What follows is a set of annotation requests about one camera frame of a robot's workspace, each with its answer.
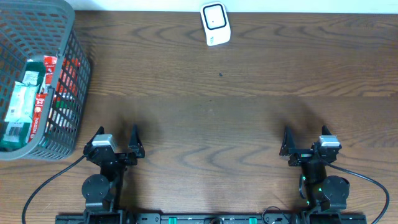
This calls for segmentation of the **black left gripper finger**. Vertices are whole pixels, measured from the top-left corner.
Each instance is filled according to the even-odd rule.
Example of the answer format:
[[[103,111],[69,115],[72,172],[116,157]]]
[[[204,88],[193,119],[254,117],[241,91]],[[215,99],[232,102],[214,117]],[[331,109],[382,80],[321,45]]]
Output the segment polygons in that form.
[[[137,158],[145,158],[144,146],[142,145],[136,125],[132,127],[128,147],[136,155]]]
[[[97,135],[104,134],[104,127],[100,126],[94,136],[90,139],[90,144],[93,142]]]

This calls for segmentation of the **red Nescafe stick sachet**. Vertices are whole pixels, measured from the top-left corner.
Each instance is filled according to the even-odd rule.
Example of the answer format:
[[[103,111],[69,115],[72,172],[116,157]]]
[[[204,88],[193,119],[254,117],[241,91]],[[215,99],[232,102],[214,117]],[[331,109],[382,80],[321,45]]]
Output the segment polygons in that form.
[[[37,134],[40,117],[43,112],[43,107],[44,107],[46,96],[47,96],[47,94],[36,94],[35,105],[34,105],[34,110],[33,110],[32,126],[30,129],[28,142],[31,142],[31,140],[33,140],[34,136]]]

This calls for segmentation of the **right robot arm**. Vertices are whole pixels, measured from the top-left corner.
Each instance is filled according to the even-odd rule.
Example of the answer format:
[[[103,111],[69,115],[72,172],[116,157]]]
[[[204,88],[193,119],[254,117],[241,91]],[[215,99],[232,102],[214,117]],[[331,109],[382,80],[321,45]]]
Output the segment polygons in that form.
[[[291,129],[284,129],[279,152],[288,157],[288,165],[300,167],[300,196],[307,201],[308,208],[290,217],[290,223],[341,223],[341,211],[346,209],[349,182],[336,175],[327,175],[326,166],[336,161],[341,149],[338,138],[326,126],[310,148],[299,149],[294,143]]]

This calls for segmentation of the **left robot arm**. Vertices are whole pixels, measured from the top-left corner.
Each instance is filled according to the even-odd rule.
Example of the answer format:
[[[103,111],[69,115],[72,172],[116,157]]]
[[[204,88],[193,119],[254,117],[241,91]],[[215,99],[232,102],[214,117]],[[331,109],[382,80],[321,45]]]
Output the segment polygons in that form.
[[[131,212],[119,206],[125,171],[145,157],[136,125],[132,127],[128,148],[128,152],[116,152],[114,137],[106,134],[104,127],[100,127],[85,145],[86,160],[100,167],[100,173],[89,176],[81,188],[85,198],[85,223],[136,222]]]

